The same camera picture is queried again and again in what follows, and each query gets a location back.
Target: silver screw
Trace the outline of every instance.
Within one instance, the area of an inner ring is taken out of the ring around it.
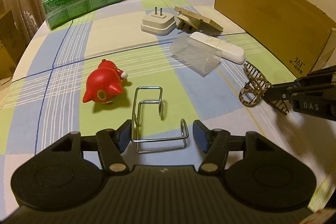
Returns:
[[[203,164],[201,168],[205,172],[215,172],[218,169],[218,166],[217,164],[209,163],[209,164]]]
[[[121,172],[126,169],[126,165],[124,164],[111,164],[110,170],[113,172]]]

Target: toy ear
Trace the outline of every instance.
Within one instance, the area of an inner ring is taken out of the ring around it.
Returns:
[[[94,97],[95,97],[95,94],[93,92],[86,90],[83,96],[83,103],[92,101]]]
[[[119,95],[123,93],[123,88],[119,83],[112,83],[106,88],[105,91],[109,95]]]

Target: table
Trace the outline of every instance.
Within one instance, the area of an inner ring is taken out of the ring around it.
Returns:
[[[195,119],[233,135],[257,131],[314,171],[318,187],[311,209],[326,204],[335,185],[334,122],[293,112],[283,116],[264,102],[246,108],[238,99],[238,92],[247,80],[242,65],[222,59],[216,69],[201,77],[172,58],[169,52],[170,43],[186,33],[175,29],[165,37],[158,37],[140,29],[142,17],[156,6],[175,15],[175,6],[189,9],[222,25],[222,33],[211,35],[244,48],[247,60],[271,83],[294,79],[281,62],[234,22],[215,11],[213,5],[214,0],[125,0],[53,31],[43,23],[16,69],[0,114],[3,174],[0,175],[3,184],[0,219],[17,208],[10,179],[18,166],[70,131],[80,131],[85,136],[104,128],[118,128],[131,118],[135,88],[152,85],[163,88],[165,119],[159,119],[157,106],[145,105],[143,137],[177,136],[181,118],[186,120],[190,133]],[[130,84],[113,104],[83,104],[86,78],[103,58],[128,72]],[[146,92],[141,96],[157,97]],[[187,144],[184,150],[144,155],[137,154],[134,144],[130,144],[123,157],[130,167],[134,164],[194,165],[198,169],[203,155],[196,148],[192,134]],[[99,166],[97,153],[86,152],[84,157]],[[231,152],[227,166],[241,158],[241,152]]]

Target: white power adapter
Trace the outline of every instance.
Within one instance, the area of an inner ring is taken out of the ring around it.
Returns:
[[[151,34],[164,36],[169,34],[176,27],[176,21],[173,14],[162,12],[158,14],[158,8],[142,19],[141,30]]]

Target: checkered tablecloth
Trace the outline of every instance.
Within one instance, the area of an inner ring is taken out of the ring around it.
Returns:
[[[15,169],[70,131],[93,135],[104,128],[118,128],[131,118],[135,88],[161,86],[165,118],[157,106],[142,109],[142,136],[177,136],[179,121],[189,126],[200,119],[209,128],[224,128],[233,135],[257,131],[305,164],[317,177],[318,187],[311,208],[325,205],[334,190],[335,123],[290,112],[281,116],[262,102],[244,107],[238,92],[246,82],[241,65],[222,59],[205,77],[175,60],[170,43],[185,34],[173,30],[165,37],[144,33],[140,23],[154,7],[174,12],[175,6],[208,16],[224,27],[213,33],[245,49],[247,60],[273,84],[294,76],[253,37],[213,8],[214,0],[125,0],[84,15],[49,31],[44,23],[31,41],[13,78],[10,94],[0,112],[0,219],[17,208],[10,179]],[[105,58],[128,72],[125,92],[110,105],[82,103],[85,82]],[[142,98],[155,93],[141,93]],[[184,150],[139,155],[130,144],[123,157],[132,166],[194,165],[203,155],[190,134]],[[84,157],[99,166],[97,153]],[[229,163],[242,153],[232,152]]]

